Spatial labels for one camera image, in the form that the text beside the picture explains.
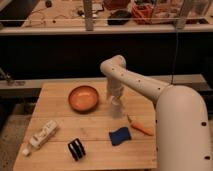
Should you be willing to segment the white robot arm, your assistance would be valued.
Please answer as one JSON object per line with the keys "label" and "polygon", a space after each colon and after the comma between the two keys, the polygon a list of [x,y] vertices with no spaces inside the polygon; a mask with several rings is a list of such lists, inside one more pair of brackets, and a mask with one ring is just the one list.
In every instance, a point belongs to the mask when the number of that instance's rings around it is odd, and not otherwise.
{"label": "white robot arm", "polygon": [[131,72],[121,55],[100,70],[109,96],[120,98],[128,86],[154,103],[157,171],[213,171],[207,107],[197,91]]}

